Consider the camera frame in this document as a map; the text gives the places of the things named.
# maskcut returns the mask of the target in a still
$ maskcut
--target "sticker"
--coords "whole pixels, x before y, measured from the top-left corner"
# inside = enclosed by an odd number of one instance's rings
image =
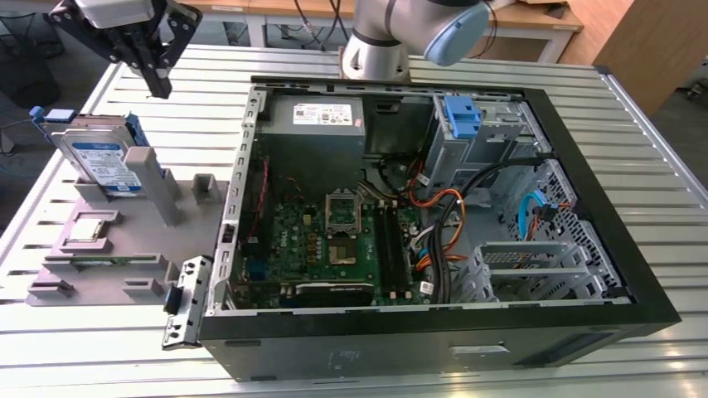
[[[140,180],[123,164],[123,150],[118,143],[72,143],[78,159],[94,179],[118,195],[132,196],[140,190]]]
[[[420,282],[420,293],[423,294],[432,294],[432,289],[435,288],[435,284],[431,282]]]
[[[423,175],[423,173],[420,173],[418,176],[416,176],[416,180],[420,181],[420,183],[423,184],[424,187],[428,186],[428,184],[431,183],[431,178],[426,177]]]
[[[578,31],[578,27],[570,27],[566,25],[554,25],[554,30],[556,31]]]
[[[492,353],[502,353],[502,352],[510,352],[506,346],[496,345],[496,346],[455,346],[451,347],[451,354],[452,355],[460,355],[460,354],[492,354]]]
[[[234,12],[243,12],[243,7],[227,7],[227,6],[211,6],[211,9],[214,11],[234,11]]]
[[[298,104],[292,112],[292,124],[351,126],[352,105],[350,104]]]

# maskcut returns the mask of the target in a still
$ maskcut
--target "slotted aluminum table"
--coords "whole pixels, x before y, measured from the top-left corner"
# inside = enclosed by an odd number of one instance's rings
[[[251,75],[336,77],[338,70],[335,53],[191,46],[171,74],[170,99],[148,98],[143,80],[111,66],[83,112],[132,111],[178,179],[210,172],[226,180]],[[288,396],[696,398],[708,391],[708,196],[614,77],[584,66],[500,61],[463,61],[442,69],[420,58],[411,72],[419,82],[547,90],[683,323],[556,369],[238,384],[204,349],[160,351],[160,306],[23,303],[78,198],[75,171],[58,153],[0,240],[0,396],[288,391]]]

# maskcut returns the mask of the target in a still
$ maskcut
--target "wooden desk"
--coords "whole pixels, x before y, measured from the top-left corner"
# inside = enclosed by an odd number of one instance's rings
[[[246,22],[251,46],[266,47],[266,25],[300,25],[302,19],[294,0],[187,0],[204,12],[204,18],[222,22]],[[332,7],[328,0],[300,0],[303,12],[316,27],[332,23]],[[512,4],[498,11],[498,37],[546,40],[539,62],[555,63],[575,32],[583,24],[568,10],[563,19],[543,13],[546,7],[526,3]],[[342,1],[342,19],[347,27],[355,17],[355,0]]]

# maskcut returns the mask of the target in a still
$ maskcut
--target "floor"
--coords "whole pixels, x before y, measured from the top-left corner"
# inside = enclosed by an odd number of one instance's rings
[[[224,33],[222,23],[206,22],[199,28],[192,43],[248,45],[248,32],[243,24],[231,24],[226,31],[228,34]],[[327,34],[328,28],[322,31],[322,41]],[[52,108],[80,109],[107,68],[107,62],[72,37],[62,35],[62,40],[67,51],[63,56],[48,60],[55,79],[62,87],[62,98],[52,104]],[[278,27],[270,27],[268,40],[272,46],[280,48],[300,48],[303,45],[307,45],[310,49],[319,48],[312,36],[304,30],[288,30],[283,33]],[[326,47],[334,50],[344,44],[344,36],[338,30],[330,37]],[[28,119],[27,109],[19,109],[7,97],[0,95],[0,127],[26,119]],[[683,94],[678,92],[654,116],[654,123],[700,181],[708,185],[708,157],[706,156],[708,153],[708,106],[688,102]],[[30,123],[19,124],[7,129],[6,133],[16,144],[14,151],[16,155],[0,156],[0,233],[55,151],[54,146],[44,141],[42,134]]]

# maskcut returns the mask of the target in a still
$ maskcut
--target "red wire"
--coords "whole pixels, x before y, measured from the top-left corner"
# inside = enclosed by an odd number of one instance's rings
[[[267,191],[268,191],[268,160],[264,159],[263,160],[263,187],[262,187],[262,194],[258,198],[256,219],[254,220],[254,225],[251,226],[251,231],[248,232],[248,235],[246,236],[244,242],[248,242],[248,239],[254,236],[254,233],[256,232],[258,221],[262,218],[263,202],[266,199]]]

